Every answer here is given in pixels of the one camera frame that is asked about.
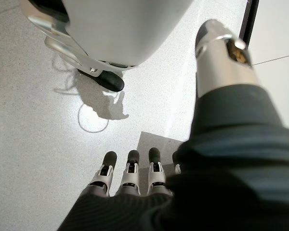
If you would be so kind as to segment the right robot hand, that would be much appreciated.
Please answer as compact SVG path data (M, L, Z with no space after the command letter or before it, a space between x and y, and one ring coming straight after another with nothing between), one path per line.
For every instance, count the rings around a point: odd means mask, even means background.
M126 182L104 196L98 176L61 231L289 231L289 129L251 66L243 40L221 22L200 27L191 133L162 178L158 154L148 196Z

